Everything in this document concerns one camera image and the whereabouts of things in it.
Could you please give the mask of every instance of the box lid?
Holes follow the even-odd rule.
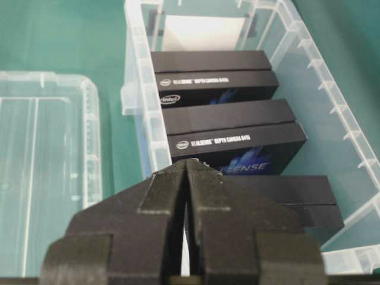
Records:
[[[155,73],[271,70],[262,50],[221,50],[195,52],[152,52]]]
[[[261,100],[163,109],[167,135],[294,122],[288,102]]]

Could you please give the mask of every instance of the depth camera box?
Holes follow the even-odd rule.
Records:
[[[151,52],[151,57],[155,73],[272,69],[262,50]]]
[[[162,108],[272,98],[278,81],[264,52],[153,52]]]
[[[225,175],[280,174],[306,141],[297,122],[169,135],[173,162],[196,157]]]
[[[321,243],[344,227],[326,176],[236,175],[224,179],[293,210],[306,231]]]
[[[279,174],[306,141],[285,100],[163,110],[173,162],[196,157],[226,175]]]
[[[163,109],[167,135],[294,122],[288,102],[262,100]]]

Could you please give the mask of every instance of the black box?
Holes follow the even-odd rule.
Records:
[[[270,99],[276,75],[261,50],[152,52],[162,108]]]
[[[168,136],[173,162],[199,158],[227,175],[280,174],[306,141],[298,123]]]
[[[157,73],[162,108],[272,98],[278,87],[272,71]]]
[[[167,135],[294,122],[286,100],[262,100],[163,110]]]
[[[301,225],[320,243],[344,227],[326,176],[236,175],[224,179],[293,210]]]
[[[152,52],[151,57],[155,73],[272,69],[262,50]]]
[[[236,175],[226,179],[281,205],[337,205],[326,176]]]

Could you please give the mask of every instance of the clear plastic bin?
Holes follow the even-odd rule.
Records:
[[[171,163],[150,50],[264,50],[308,142],[287,175],[328,175],[345,228],[322,246],[326,271],[380,267],[380,164],[290,0],[125,0],[123,114],[142,172]]]
[[[0,71],[0,276],[38,276],[71,217],[101,200],[96,86]]]

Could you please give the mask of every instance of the stack of boxes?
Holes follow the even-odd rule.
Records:
[[[320,242],[343,228],[326,177],[278,176],[307,137],[285,100],[269,100],[278,81],[264,52],[152,52],[152,60],[173,162],[198,158],[290,207],[304,227],[328,233]]]

